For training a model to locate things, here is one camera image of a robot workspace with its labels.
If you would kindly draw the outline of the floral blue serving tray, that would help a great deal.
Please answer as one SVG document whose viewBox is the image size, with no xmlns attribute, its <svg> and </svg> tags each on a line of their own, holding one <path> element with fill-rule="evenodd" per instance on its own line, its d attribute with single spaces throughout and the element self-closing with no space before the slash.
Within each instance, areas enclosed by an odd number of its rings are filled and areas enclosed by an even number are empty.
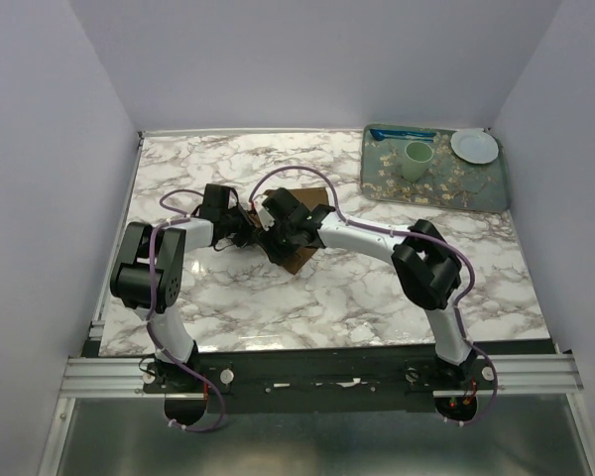
<svg viewBox="0 0 595 476">
<path fill-rule="evenodd" d="M 433 141 L 420 141 L 433 148 L 433 159 L 417 181 L 401 173 L 404 150 L 411 139 L 376 141 L 370 128 L 434 132 Z M 361 150 L 360 188 L 371 199 L 427 205 L 465 211 L 503 212 L 510 208 L 511 192 L 502 145 L 498 158 L 487 165 L 473 165 L 455 155 L 450 138 L 454 130 L 370 124 L 364 128 Z"/>
</svg>

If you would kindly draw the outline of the light green cup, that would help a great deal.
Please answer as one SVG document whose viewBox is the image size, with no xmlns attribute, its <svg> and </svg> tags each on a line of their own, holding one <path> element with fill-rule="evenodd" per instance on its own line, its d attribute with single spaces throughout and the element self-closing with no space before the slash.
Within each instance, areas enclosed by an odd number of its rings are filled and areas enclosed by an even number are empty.
<svg viewBox="0 0 595 476">
<path fill-rule="evenodd" d="M 401 173 L 404 179 L 414 182 L 422 177 L 433 159 L 433 148 L 420 141 L 409 142 L 404 150 Z"/>
</svg>

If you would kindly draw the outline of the small white plate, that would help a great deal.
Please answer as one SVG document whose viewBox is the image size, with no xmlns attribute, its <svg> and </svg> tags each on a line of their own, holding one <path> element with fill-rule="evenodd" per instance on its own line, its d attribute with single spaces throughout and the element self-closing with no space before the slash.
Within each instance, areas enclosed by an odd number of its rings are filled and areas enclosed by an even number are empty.
<svg viewBox="0 0 595 476">
<path fill-rule="evenodd" d="M 460 129 L 450 138 L 457 157 L 473 165 L 487 165 L 499 156 L 497 141 L 483 129 Z"/>
</svg>

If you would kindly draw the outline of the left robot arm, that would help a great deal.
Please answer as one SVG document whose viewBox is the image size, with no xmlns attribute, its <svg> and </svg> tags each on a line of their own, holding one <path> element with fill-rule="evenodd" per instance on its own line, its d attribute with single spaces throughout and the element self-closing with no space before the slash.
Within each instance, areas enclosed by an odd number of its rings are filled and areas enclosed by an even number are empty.
<svg viewBox="0 0 595 476">
<path fill-rule="evenodd" d="M 177 300 L 185 254 L 213 248 L 229 239 L 238 247 L 251 243 L 255 225 L 235 188 L 209 184 L 197 211 L 160 224 L 129 223 L 110 276 L 110 293 L 146 323 L 156 357 L 170 363 L 166 379 L 180 392 L 192 390 L 200 377 L 191 361 L 197 352 L 184 329 Z"/>
</svg>

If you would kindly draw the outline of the brown cloth napkin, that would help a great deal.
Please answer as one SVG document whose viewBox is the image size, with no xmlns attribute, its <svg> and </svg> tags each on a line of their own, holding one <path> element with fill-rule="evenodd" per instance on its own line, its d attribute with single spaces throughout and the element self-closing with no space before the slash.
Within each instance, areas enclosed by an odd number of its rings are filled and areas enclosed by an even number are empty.
<svg viewBox="0 0 595 476">
<path fill-rule="evenodd" d="M 296 190 L 279 187 L 275 189 L 267 189 L 262 194 L 258 195 L 265 195 L 267 197 L 267 199 L 264 201 L 264 206 L 274 216 L 275 224 L 291 223 L 298 225 L 305 223 L 307 220 L 312 220 L 320 223 L 322 226 L 323 220 L 334 211 L 334 208 L 328 202 L 327 193 L 323 188 L 307 188 L 304 190 Z M 247 213 L 257 226 L 254 245 L 257 245 L 263 251 L 263 228 L 253 207 L 253 201 L 254 199 L 250 202 L 251 209 Z M 324 249 L 325 247 L 326 245 L 322 241 L 322 247 L 319 249 Z M 296 275 L 303 266 L 279 267 L 283 268 L 292 275 Z"/>
</svg>

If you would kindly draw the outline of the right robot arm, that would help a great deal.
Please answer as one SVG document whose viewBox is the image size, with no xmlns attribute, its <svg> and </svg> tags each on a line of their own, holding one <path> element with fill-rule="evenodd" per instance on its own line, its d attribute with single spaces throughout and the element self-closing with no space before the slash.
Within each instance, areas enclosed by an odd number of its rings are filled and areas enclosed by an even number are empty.
<svg viewBox="0 0 595 476">
<path fill-rule="evenodd" d="M 345 250 L 391 265 L 404 295 L 424 310 L 430 324 L 438 381 L 456 389 L 470 380 L 475 352 L 454 308 L 462 261 L 432 223 L 420 220 L 409 229 L 388 229 L 344 220 L 333 206 L 308 209 L 285 188 L 258 195 L 252 204 L 261 223 L 258 243 L 279 266 L 302 248 Z"/>
</svg>

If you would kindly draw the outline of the aluminium extrusion frame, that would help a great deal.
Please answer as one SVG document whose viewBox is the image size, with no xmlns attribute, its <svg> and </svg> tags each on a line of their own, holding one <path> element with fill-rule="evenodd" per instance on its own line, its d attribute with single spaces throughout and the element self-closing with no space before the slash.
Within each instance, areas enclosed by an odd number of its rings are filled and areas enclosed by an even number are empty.
<svg viewBox="0 0 595 476">
<path fill-rule="evenodd" d="M 586 467 L 595 475 L 594 433 L 581 395 L 583 384 L 571 354 L 496 355 L 500 398 L 517 395 L 566 397 L 569 418 Z M 64 369 L 40 475 L 57 475 L 75 403 L 79 399 L 146 399 L 138 358 L 70 358 Z"/>
</svg>

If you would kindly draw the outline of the black mounting base rail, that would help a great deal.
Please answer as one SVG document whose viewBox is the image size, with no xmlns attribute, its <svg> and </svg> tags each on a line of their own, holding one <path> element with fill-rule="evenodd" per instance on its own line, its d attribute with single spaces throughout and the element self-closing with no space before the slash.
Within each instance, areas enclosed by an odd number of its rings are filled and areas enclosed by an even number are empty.
<svg viewBox="0 0 595 476">
<path fill-rule="evenodd" d="M 482 342 L 463 382 L 444 378 L 430 344 L 197 351 L 186 368 L 138 357 L 147 399 L 171 424 L 200 427 L 243 414 L 404 411 L 465 423 L 499 394 L 496 355 L 559 354 L 549 339 Z"/>
</svg>

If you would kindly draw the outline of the blue plastic utensil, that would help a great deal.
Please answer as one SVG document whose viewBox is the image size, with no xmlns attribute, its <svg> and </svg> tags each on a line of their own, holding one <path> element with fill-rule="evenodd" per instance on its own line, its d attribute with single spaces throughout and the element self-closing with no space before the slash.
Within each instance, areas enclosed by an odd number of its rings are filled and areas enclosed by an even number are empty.
<svg viewBox="0 0 595 476">
<path fill-rule="evenodd" d="M 376 141 L 384 141 L 390 138 L 401 138 L 411 139 L 420 141 L 433 141 L 436 136 L 434 132 L 421 132 L 421 131 L 409 131 L 409 130 L 388 130 L 388 129 L 375 129 L 370 128 L 369 133 L 372 138 Z"/>
</svg>

